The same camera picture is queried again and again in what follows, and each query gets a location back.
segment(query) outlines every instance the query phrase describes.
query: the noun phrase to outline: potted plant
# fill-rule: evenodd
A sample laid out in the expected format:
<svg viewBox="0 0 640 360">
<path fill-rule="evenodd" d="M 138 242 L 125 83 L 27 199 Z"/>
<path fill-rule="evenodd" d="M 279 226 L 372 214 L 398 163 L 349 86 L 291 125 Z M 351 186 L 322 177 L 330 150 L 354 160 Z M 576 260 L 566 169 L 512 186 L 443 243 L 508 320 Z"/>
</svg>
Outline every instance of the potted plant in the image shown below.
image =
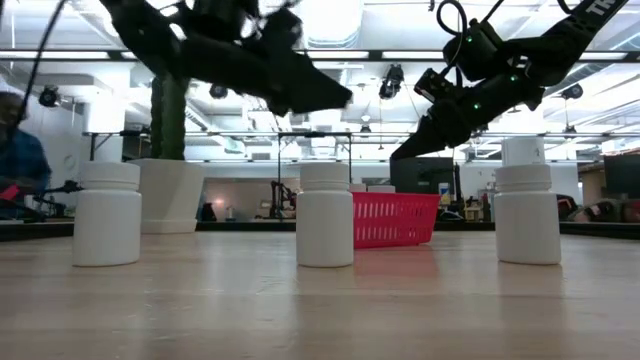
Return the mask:
<svg viewBox="0 0 640 360">
<path fill-rule="evenodd" d="M 194 232 L 204 168 L 184 161 L 188 79 L 156 77 L 151 86 L 151 158 L 140 166 L 142 233 Z"/>
</svg>

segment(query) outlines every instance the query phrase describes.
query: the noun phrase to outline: desk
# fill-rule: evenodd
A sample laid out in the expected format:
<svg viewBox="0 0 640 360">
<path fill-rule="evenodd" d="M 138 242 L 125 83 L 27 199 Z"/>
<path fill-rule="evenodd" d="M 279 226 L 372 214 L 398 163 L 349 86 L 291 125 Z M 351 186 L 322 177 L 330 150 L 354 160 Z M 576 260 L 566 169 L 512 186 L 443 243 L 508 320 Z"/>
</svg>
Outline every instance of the desk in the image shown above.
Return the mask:
<svg viewBox="0 0 640 360">
<path fill-rule="evenodd" d="M 293 233 L 147 237 L 72 268 L 69 239 L 0 244 L 17 359 L 635 359 L 640 244 L 563 237 L 563 267 L 496 261 L 492 232 L 297 268 Z"/>
</svg>

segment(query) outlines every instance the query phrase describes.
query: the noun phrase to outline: white planter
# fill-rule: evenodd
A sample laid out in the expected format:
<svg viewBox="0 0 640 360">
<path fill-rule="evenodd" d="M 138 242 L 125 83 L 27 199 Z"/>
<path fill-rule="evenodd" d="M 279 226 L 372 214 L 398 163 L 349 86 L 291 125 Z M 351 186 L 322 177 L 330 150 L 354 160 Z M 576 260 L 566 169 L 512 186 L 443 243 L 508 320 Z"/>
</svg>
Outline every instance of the white planter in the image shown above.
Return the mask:
<svg viewBox="0 0 640 360">
<path fill-rule="evenodd" d="M 141 159 L 143 234 L 184 234 L 196 230 L 204 168 L 179 160 Z"/>
</svg>

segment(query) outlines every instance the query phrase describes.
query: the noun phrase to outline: cable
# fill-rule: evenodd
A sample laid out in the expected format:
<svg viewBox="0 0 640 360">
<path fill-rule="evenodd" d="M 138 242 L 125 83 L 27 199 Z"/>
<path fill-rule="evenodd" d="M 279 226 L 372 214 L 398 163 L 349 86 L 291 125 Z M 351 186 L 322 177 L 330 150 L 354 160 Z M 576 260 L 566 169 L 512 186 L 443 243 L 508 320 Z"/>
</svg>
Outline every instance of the cable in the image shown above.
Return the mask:
<svg viewBox="0 0 640 360">
<path fill-rule="evenodd" d="M 51 14 L 51 18 L 49 19 L 49 23 L 42 35 L 42 39 L 40 39 L 40 45 L 38 45 L 38 50 L 36 53 L 36 58 L 33 61 L 33 68 L 31 69 L 31 75 L 29 75 L 29 81 L 27 82 L 27 88 L 24 91 L 24 98 L 22 99 L 22 104 L 20 105 L 20 111 L 18 111 L 18 119 L 22 119 L 24 115 L 27 113 L 27 107 L 29 106 L 29 96 L 31 96 L 31 92 L 33 91 L 33 85 L 36 80 L 36 76 L 38 75 L 38 67 L 40 66 L 40 60 L 42 59 L 42 53 L 44 52 L 44 48 L 47 45 L 47 41 L 49 41 L 49 36 L 53 32 L 53 28 L 64 9 L 64 5 L 67 0 L 59 0 L 58 5 L 56 5 L 56 9 Z"/>
<path fill-rule="evenodd" d="M 564 11 L 564 13 L 567 15 L 571 15 L 571 13 L 573 12 L 569 5 L 567 5 L 567 2 L 565 0 L 558 0 L 558 5 L 560 6 L 560 9 L 562 9 L 562 11 Z"/>
<path fill-rule="evenodd" d="M 489 21 L 489 19 L 493 16 L 493 13 L 495 13 L 496 10 L 498 10 L 498 8 L 500 7 L 500 5 L 502 5 L 503 2 L 504 0 L 498 0 L 498 2 L 496 2 L 495 5 L 493 5 L 493 7 L 491 8 L 487 16 L 485 16 L 484 19 L 482 19 L 482 22 Z"/>
<path fill-rule="evenodd" d="M 458 10 L 460 22 L 462 23 L 462 30 L 460 32 L 451 29 L 442 20 L 442 9 L 446 5 L 453 5 L 456 8 L 456 10 Z M 455 0 L 444 0 L 440 3 L 440 6 L 438 6 L 438 11 L 436 12 L 436 20 L 438 21 L 438 24 L 440 25 L 442 30 L 446 31 L 447 33 L 453 36 L 460 37 L 460 40 L 458 42 L 458 49 L 456 50 L 456 53 L 453 55 L 453 58 L 451 58 L 449 65 L 447 65 L 447 67 L 440 73 L 442 76 L 446 76 L 458 61 L 458 55 L 460 55 L 460 49 L 462 49 L 464 38 L 467 36 L 469 24 L 467 22 L 467 13 L 464 11 L 464 7 L 462 6 L 462 4 L 460 4 L 458 1 L 455 1 Z"/>
</svg>

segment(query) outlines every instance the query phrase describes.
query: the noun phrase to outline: white plastic bottle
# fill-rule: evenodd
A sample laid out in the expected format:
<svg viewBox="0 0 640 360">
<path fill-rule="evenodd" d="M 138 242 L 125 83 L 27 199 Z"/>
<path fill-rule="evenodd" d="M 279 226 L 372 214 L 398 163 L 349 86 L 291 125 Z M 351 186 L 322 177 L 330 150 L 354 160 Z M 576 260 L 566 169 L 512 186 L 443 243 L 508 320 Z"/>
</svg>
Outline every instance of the white plastic bottle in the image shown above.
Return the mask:
<svg viewBox="0 0 640 360">
<path fill-rule="evenodd" d="M 73 231 L 73 265 L 113 266 L 140 258 L 140 167 L 89 162 L 81 171 Z"/>
<path fill-rule="evenodd" d="M 303 164 L 296 208 L 298 265 L 353 264 L 353 196 L 343 163 Z"/>
<path fill-rule="evenodd" d="M 560 226 L 551 168 L 544 164 L 496 169 L 494 198 L 498 259 L 510 263 L 560 263 Z"/>
</svg>

